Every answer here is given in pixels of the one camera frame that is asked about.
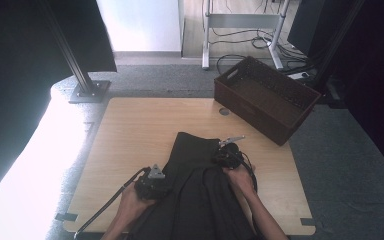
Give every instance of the box handle hole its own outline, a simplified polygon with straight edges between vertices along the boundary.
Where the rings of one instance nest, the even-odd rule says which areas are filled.
[[[227,79],[231,79],[232,77],[234,77],[237,73],[238,73],[239,69],[236,69],[235,71],[233,71],[231,74],[229,74],[229,76],[227,76]]]

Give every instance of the white desk leg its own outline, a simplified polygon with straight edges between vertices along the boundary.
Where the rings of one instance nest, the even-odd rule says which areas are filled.
[[[202,47],[202,69],[208,70],[210,68],[210,46],[209,43],[203,44]]]
[[[273,41],[269,45],[269,51],[273,58],[273,62],[274,62],[274,65],[276,66],[276,69],[283,69],[282,62],[280,61],[279,55],[276,52],[276,46],[280,37],[280,32],[282,31],[283,22],[285,22],[288,6],[289,6],[289,0],[285,0],[285,3],[283,3],[282,12],[280,13],[279,22],[277,23],[277,26],[276,26],[276,31],[274,32]]]
[[[202,46],[202,69],[208,70],[210,68],[210,44],[209,39],[209,18],[210,18],[210,3],[211,0],[207,0],[207,12],[204,15],[204,44]]]

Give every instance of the black tape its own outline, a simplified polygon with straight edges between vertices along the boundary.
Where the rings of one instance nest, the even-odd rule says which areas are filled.
[[[314,219],[312,219],[312,218],[301,218],[301,225],[302,226],[316,226],[316,223],[314,222]]]
[[[64,221],[75,222],[77,220],[77,216],[78,216],[77,214],[73,214],[73,213],[65,213],[65,214],[57,213],[57,215],[55,216],[55,220],[58,220],[61,222],[64,222]]]

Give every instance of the metal frame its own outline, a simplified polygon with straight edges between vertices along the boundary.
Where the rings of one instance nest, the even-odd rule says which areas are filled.
[[[110,81],[92,81],[87,72],[83,71],[79,66],[71,48],[67,42],[67,39],[62,32],[57,19],[52,12],[51,7],[47,0],[37,0],[39,7],[44,14],[44,18],[47,21],[58,46],[61,49],[64,58],[73,72],[74,76],[79,83],[73,91],[70,98],[70,103],[99,103],[102,101],[105,92],[107,91]]]
[[[273,41],[267,43],[273,62],[277,69],[283,65],[276,52],[277,42],[286,18],[290,0],[285,0],[280,14],[213,14],[210,13],[211,0],[207,0],[207,11],[204,15],[204,43],[202,48],[202,68],[210,66],[210,28],[272,28],[276,29]]]

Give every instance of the dark wooden box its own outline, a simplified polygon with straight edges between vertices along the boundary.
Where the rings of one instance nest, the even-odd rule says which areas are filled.
[[[278,145],[310,114],[317,91],[247,57],[214,80],[214,99]]]

